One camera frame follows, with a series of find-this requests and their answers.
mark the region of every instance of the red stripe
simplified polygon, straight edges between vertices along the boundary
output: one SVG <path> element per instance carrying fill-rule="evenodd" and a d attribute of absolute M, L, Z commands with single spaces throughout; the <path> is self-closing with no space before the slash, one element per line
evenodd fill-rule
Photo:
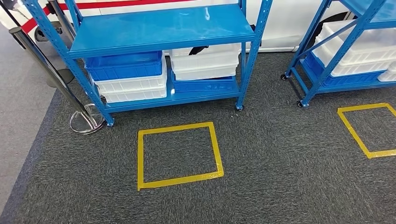
<path fill-rule="evenodd" d="M 87 2 L 77 3 L 79 9 L 89 8 L 109 8 L 109 7 L 122 7 L 122 6 L 139 6 L 159 3 L 181 2 L 192 0 L 132 0 L 132 1 L 109 1 L 109 2 Z M 68 10 L 66 4 L 59 4 L 62 10 Z"/>
<path fill-rule="evenodd" d="M 139 5 L 149 5 L 149 4 L 159 4 L 159 3 L 169 3 L 169 2 L 181 2 L 181 1 L 193 1 L 193 0 L 132 0 L 132 1 L 109 1 L 109 2 L 87 2 L 87 3 L 77 3 L 79 9 L 89 9 L 89 8 L 109 8 L 109 7 L 122 7 L 122 6 L 139 6 Z M 69 10 L 64 3 L 59 4 L 62 10 Z M 50 14 L 47 7 L 43 8 L 46 15 Z M 37 25 L 36 21 L 31 18 L 25 24 L 22 25 L 22 30 L 25 33 L 30 32 Z"/>
<path fill-rule="evenodd" d="M 50 14 L 50 11 L 48 10 L 47 7 L 44 7 L 42 10 L 44 11 L 44 13 L 45 13 L 46 15 L 49 15 L 49 14 Z M 31 18 L 31 19 L 28 20 L 25 24 L 22 25 L 22 30 L 25 31 L 25 33 L 27 34 L 27 33 L 29 33 L 31 30 L 33 30 L 33 28 L 34 28 L 35 26 L 37 26 L 37 23 L 36 23 L 36 21 L 35 21 L 33 18 Z"/>

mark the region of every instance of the gray floor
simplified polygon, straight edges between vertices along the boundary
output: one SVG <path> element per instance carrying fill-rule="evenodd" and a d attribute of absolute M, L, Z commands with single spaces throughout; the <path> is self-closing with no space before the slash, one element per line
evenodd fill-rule
<path fill-rule="evenodd" d="M 259 55 L 242 112 L 226 99 L 117 113 L 113 128 L 89 136 L 70 131 L 73 109 L 55 94 L 0 222 L 396 223 L 396 157 L 369 160 L 336 113 L 395 107 L 396 89 L 321 95 L 297 108 L 279 79 L 291 57 Z M 346 116 L 371 151 L 395 146 L 390 112 Z M 138 130 L 205 121 L 214 122 L 224 177 L 137 191 Z M 205 128 L 145 137 L 145 181 L 214 171 L 209 137 Z"/>
<path fill-rule="evenodd" d="M 0 26 L 0 213 L 35 139 L 55 89 L 47 86 L 37 63 Z M 47 43 L 43 51 L 64 68 Z"/>

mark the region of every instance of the floor marking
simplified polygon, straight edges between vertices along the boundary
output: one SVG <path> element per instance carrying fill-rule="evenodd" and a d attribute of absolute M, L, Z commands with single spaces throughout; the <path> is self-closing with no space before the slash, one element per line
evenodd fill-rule
<path fill-rule="evenodd" d="M 341 118 L 341 120 L 344 122 L 344 125 L 347 127 L 353 138 L 356 140 L 356 142 L 359 144 L 360 148 L 366 154 L 367 158 L 376 158 L 376 157 L 384 157 L 384 156 L 391 156 L 391 155 L 396 155 L 396 149 L 391 149 L 391 150 L 384 150 L 384 151 L 377 151 L 377 152 L 370 152 L 367 147 L 364 145 L 363 141 L 360 139 L 354 128 L 351 126 L 349 121 L 344 115 L 344 112 L 350 112 L 350 111 L 359 111 L 359 110 L 367 110 L 367 109 L 374 109 L 374 108 L 381 108 L 381 107 L 386 107 L 388 108 L 392 114 L 396 117 L 396 110 L 389 104 L 386 103 L 379 103 L 379 104 L 367 104 L 367 105 L 360 105 L 360 106 L 349 106 L 349 107 L 341 107 L 338 108 L 337 114 Z"/>
<path fill-rule="evenodd" d="M 216 162 L 217 171 L 207 174 L 199 174 L 199 175 L 192 175 L 192 176 L 185 176 L 179 178 L 172 178 L 162 181 L 154 181 L 154 182 L 144 182 L 143 176 L 143 136 L 145 134 L 157 134 L 157 133 L 165 133 L 165 132 L 174 132 L 174 131 L 182 131 L 187 129 L 194 129 L 194 128 L 201 128 L 201 127 L 208 127 L 212 147 L 214 152 L 214 159 Z M 224 176 L 223 164 L 221 162 L 219 145 L 217 144 L 217 137 L 214 131 L 213 122 L 204 122 L 204 123 L 197 123 L 191 125 L 180 125 L 180 126 L 172 126 L 172 127 L 162 127 L 162 128 L 154 128 L 154 129 L 146 129 L 140 130 L 138 132 L 138 148 L 137 148 L 137 190 L 139 191 L 142 188 L 159 188 L 164 186 L 170 186 L 175 184 L 182 184 L 182 183 L 190 183 L 195 181 L 203 181 L 209 180 L 217 177 Z"/>

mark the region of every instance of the stanchion post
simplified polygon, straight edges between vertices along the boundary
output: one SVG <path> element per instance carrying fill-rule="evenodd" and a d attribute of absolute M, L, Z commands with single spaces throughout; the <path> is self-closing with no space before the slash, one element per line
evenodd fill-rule
<path fill-rule="evenodd" d="M 90 134 L 99 130 L 105 123 L 103 116 L 96 109 L 94 104 L 83 105 L 70 88 L 64 82 L 58 71 L 54 68 L 47 57 L 41 52 L 33 40 L 22 31 L 21 27 L 9 30 L 9 33 L 25 47 L 30 55 L 42 66 L 48 77 L 55 84 L 58 90 L 77 110 L 70 119 L 70 127 L 80 134 Z"/>

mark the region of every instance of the blue plastic crate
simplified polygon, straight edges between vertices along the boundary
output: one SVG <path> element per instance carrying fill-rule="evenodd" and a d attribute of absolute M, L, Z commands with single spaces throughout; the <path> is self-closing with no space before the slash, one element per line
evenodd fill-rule
<path fill-rule="evenodd" d="M 200 80 L 177 81 L 172 71 L 172 82 L 176 92 L 226 91 L 233 87 L 235 76 Z"/>
<path fill-rule="evenodd" d="M 316 75 L 316 78 L 322 74 L 325 70 L 325 65 L 317 58 L 312 52 L 307 54 L 304 62 L 312 69 L 313 73 Z M 348 84 L 358 84 L 358 83 L 366 83 L 375 81 L 378 76 L 385 71 L 373 71 L 368 73 L 356 74 L 356 75 L 347 75 L 334 77 L 329 76 L 324 82 L 323 86 L 337 86 L 337 85 L 348 85 Z"/>
<path fill-rule="evenodd" d="M 90 57 L 85 69 L 94 81 L 157 76 L 162 74 L 162 51 Z"/>

